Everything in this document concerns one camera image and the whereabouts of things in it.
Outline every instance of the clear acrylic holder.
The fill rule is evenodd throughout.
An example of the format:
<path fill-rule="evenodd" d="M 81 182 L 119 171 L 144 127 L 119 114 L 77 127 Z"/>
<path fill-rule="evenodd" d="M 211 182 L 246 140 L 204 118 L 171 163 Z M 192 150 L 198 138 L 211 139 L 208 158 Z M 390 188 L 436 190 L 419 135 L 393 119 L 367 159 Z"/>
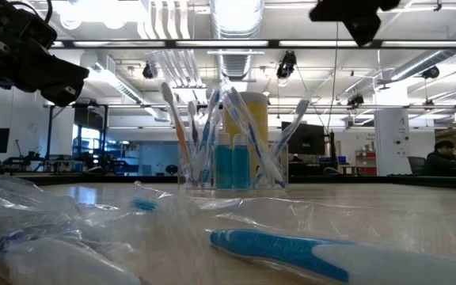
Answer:
<path fill-rule="evenodd" d="M 191 174 L 188 171 L 187 163 L 184 158 L 184 152 L 181 149 L 181 146 L 179 145 L 179 177 L 184 177 L 185 182 L 179 186 L 181 190 L 208 190 L 208 191 L 220 191 L 220 192 L 250 192 L 250 191 L 255 191 L 255 190 L 282 190 L 282 191 L 287 191 L 288 190 L 288 184 L 289 184 L 289 160 L 288 160 L 288 145 L 284 146 L 283 149 L 281 150 L 280 155 L 277 158 L 277 161 L 279 162 L 279 169 L 281 170 L 281 173 L 283 175 L 283 182 L 285 187 L 282 188 L 278 184 L 271 184 L 269 181 L 261 181 L 259 183 L 259 186 L 254 187 L 254 179 L 251 177 L 251 186 L 249 188 L 216 188 L 216 177 L 215 177 L 215 167 L 216 167 L 216 161 L 215 161 L 215 148 L 216 145 L 214 145 L 210 155 L 207 157 L 207 160 L 209 161 L 207 163 L 207 167 L 205 170 L 208 171 L 208 174 L 205 174 L 205 170 L 202 174 L 203 177 L 203 183 L 194 183 L 191 179 L 190 176 Z M 253 169 L 252 165 L 257 165 L 259 164 L 258 159 L 254 155 L 249 155 L 249 168 Z"/>

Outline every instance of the ceiling duct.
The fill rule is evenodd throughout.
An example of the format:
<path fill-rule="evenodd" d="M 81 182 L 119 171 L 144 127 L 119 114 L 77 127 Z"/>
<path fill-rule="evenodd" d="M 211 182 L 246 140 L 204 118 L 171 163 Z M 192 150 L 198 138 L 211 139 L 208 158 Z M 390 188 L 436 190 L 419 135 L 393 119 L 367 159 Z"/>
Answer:
<path fill-rule="evenodd" d="M 456 40 L 456 33 L 450 37 L 451 40 Z M 396 68 L 389 80 L 379 80 L 378 84 L 388 84 L 391 82 L 398 82 L 410 78 L 414 75 L 417 75 L 429 68 L 435 66 L 438 63 L 441 63 L 452 56 L 456 55 L 456 50 L 444 50 L 444 51 L 427 51 L 423 54 L 415 57 L 411 61 L 405 63 L 402 66 Z M 362 90 L 367 88 L 373 84 L 372 79 L 362 79 L 357 84 L 351 86 L 349 89 L 345 90 L 345 92 L 351 91 L 352 89 L 355 90 Z"/>
<path fill-rule="evenodd" d="M 212 29 L 217 39 L 257 39 L 263 22 L 263 0 L 211 0 Z M 219 55 L 223 75 L 232 81 L 244 79 L 254 55 Z"/>

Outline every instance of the small plastic bottle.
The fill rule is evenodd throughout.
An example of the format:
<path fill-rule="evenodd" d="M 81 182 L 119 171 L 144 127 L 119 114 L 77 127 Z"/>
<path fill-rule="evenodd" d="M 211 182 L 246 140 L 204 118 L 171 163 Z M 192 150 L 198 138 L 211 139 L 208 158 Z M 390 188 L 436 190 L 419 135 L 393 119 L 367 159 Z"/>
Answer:
<path fill-rule="evenodd" d="M 234 187 L 237 189 L 249 189 L 251 186 L 249 148 L 247 135 L 236 134 L 234 136 Z"/>
<path fill-rule="evenodd" d="M 217 189 L 232 188 L 231 159 L 230 134 L 220 133 L 215 147 L 215 187 Z"/>

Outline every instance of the man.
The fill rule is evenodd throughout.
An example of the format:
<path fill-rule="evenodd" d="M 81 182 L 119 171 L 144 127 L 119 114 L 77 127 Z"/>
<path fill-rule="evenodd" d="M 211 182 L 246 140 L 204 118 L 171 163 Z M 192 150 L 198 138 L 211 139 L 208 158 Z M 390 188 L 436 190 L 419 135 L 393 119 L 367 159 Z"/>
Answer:
<path fill-rule="evenodd" d="M 450 141 L 437 142 L 434 150 L 427 156 L 422 175 L 456 177 L 456 157 L 453 155 L 454 144 Z"/>

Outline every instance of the table surface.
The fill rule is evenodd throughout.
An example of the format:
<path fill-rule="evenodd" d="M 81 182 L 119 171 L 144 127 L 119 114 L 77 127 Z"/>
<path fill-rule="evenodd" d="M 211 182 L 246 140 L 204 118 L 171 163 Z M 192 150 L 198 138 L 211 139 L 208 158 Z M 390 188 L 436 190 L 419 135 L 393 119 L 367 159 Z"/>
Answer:
<path fill-rule="evenodd" d="M 176 184 L 147 184 L 167 192 L 177 192 Z M 133 184 L 68 184 L 43 187 L 59 196 L 71 196 L 79 203 L 110 204 L 123 201 Z M 339 239 L 376 242 L 398 248 L 456 258 L 456 190 L 397 184 L 293 184 L 288 192 L 191 192 L 195 196 L 272 197 L 309 201 L 314 218 L 331 224 Z M 342 218 L 359 216 L 364 225 L 343 224 Z M 285 272 L 259 264 L 215 254 L 221 284 L 311 284 Z"/>

